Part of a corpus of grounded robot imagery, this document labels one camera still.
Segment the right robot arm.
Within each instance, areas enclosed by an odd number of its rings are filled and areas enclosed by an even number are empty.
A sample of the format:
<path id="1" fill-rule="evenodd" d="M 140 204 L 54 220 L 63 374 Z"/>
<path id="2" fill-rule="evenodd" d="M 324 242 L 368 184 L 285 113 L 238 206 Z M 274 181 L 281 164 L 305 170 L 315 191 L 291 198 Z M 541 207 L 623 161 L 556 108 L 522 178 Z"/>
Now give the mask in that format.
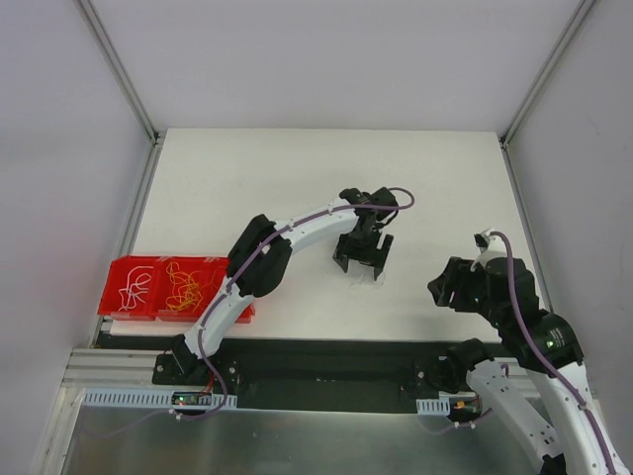
<path id="1" fill-rule="evenodd" d="M 597 413 L 585 358 L 570 324 L 539 304 L 535 279 L 517 258 L 452 257 L 427 288 L 438 307 L 478 314 L 538 391 L 541 416 L 477 338 L 450 347 L 425 372 L 436 390 L 473 390 L 538 474 L 627 474 Z"/>

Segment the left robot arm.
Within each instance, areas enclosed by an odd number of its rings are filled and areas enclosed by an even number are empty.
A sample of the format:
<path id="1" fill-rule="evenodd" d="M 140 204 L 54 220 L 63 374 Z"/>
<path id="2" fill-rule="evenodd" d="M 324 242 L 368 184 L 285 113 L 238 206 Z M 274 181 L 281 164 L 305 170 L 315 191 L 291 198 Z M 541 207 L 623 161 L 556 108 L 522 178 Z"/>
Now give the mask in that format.
<path id="1" fill-rule="evenodd" d="M 256 299 L 282 282 L 293 255 L 338 236 L 332 259 L 346 272 L 356 262 L 384 272 L 394 237 L 383 233 L 403 208 L 396 187 L 373 193 L 346 188 L 331 202 L 295 218 L 251 219 L 228 253 L 226 276 L 209 306 L 193 326 L 175 336 L 170 347 L 175 374 L 186 384 L 202 383 L 209 373 L 206 357 L 215 354 L 229 328 Z"/>

